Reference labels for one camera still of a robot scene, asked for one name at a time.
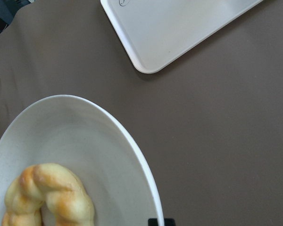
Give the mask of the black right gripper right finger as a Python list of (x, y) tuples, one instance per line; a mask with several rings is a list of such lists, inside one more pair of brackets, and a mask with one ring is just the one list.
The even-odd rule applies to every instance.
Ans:
[(175, 220), (173, 218), (164, 218), (164, 226), (175, 226)]

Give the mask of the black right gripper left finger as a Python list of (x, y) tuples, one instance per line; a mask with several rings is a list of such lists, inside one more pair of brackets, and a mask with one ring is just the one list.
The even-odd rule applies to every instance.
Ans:
[(149, 218), (148, 219), (148, 226), (158, 226), (158, 219), (157, 218)]

